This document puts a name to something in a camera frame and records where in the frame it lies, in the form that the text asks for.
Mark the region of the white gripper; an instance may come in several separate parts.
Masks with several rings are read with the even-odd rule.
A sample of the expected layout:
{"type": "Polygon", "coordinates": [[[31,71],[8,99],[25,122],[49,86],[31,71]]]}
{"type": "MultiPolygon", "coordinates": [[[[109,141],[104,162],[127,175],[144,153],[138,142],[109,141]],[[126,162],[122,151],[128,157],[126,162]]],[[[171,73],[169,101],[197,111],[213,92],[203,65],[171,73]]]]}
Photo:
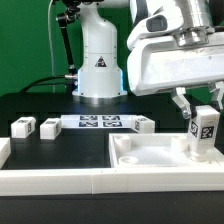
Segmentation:
{"type": "Polygon", "coordinates": [[[190,103],[184,87],[203,86],[212,94],[210,105],[222,110],[224,96],[224,33],[209,36],[201,46],[178,47],[172,36],[143,39],[131,51],[128,60],[128,81],[137,95],[171,91],[171,98],[190,119],[190,103]]]}

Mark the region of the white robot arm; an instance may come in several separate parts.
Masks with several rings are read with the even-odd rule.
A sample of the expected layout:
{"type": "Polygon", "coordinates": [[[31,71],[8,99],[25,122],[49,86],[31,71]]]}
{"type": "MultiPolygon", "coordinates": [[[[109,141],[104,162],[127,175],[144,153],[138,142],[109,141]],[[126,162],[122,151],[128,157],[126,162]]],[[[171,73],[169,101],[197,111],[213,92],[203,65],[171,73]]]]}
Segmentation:
{"type": "Polygon", "coordinates": [[[117,65],[117,30],[100,7],[128,7],[134,28],[127,39],[128,81],[137,95],[170,91],[188,119],[198,111],[184,97],[187,88],[207,85],[211,105],[223,109],[224,31],[212,22],[208,0],[101,0],[81,4],[84,58],[75,95],[97,102],[125,94],[117,65]]]}

